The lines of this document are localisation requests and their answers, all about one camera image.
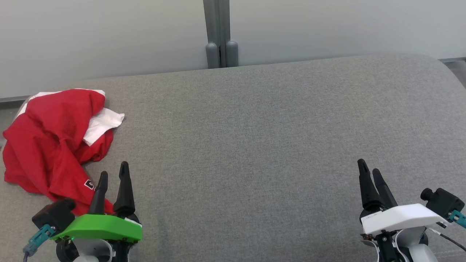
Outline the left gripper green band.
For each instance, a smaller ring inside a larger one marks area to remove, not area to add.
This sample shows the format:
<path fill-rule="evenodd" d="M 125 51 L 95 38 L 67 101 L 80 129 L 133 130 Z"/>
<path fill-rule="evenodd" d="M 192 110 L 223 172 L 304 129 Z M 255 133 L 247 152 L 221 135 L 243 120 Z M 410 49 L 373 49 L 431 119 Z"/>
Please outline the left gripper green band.
<path fill-rule="evenodd" d="M 142 240 L 142 225 L 126 218 L 135 212 L 129 164 L 119 171 L 118 197 L 113 204 L 115 216 L 105 214 L 108 173 L 102 171 L 88 209 L 89 214 L 75 218 L 55 234 L 56 256 L 60 262 L 128 262 L 129 252 Z"/>

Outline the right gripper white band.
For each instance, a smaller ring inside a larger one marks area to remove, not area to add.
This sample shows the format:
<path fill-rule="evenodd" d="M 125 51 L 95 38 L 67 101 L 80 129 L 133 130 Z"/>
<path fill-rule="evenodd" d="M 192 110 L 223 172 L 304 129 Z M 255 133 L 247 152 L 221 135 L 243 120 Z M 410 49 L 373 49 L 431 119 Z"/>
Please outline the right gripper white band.
<path fill-rule="evenodd" d="M 378 262 L 436 262 L 438 259 L 422 240 L 429 225 L 444 225 L 447 220 L 422 204 L 398 206 L 380 170 L 372 171 L 374 186 L 366 161 L 358 159 L 357 163 L 363 209 L 375 212 L 360 219 L 361 242 L 376 249 Z M 381 201 L 388 210 L 380 211 Z"/>

